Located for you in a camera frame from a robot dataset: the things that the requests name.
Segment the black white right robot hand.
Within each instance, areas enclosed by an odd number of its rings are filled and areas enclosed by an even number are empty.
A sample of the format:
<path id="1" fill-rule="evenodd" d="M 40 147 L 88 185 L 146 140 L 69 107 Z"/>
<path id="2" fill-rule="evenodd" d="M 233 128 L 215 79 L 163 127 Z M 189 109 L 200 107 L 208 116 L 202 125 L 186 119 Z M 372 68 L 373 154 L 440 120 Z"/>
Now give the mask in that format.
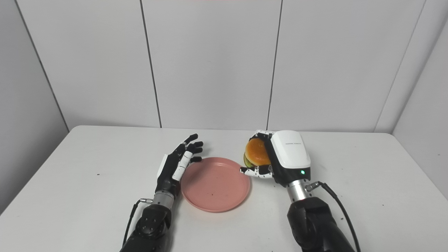
<path id="1" fill-rule="evenodd" d="M 257 130 L 246 147 L 253 141 L 258 142 L 259 150 L 266 154 L 267 160 L 256 161 L 254 156 L 249 157 L 250 152 L 246 149 L 245 167 L 240 167 L 240 173 L 262 179 L 273 178 L 283 188 L 295 181 L 311 180 L 312 162 L 298 131 Z"/>

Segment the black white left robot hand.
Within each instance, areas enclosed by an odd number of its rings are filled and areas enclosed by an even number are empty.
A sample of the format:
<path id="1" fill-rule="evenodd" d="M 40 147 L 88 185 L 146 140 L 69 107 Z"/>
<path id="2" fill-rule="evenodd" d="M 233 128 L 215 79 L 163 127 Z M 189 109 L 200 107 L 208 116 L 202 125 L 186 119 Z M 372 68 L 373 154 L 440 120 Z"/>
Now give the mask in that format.
<path id="1" fill-rule="evenodd" d="M 202 157 L 195 156 L 203 151 L 202 141 L 193 142 L 198 139 L 198 134 L 190 135 L 181 142 L 172 153 L 165 155 L 161 168 L 159 169 L 155 193 L 169 193 L 176 199 L 181 191 L 181 178 L 186 168 L 191 163 L 201 162 Z"/>

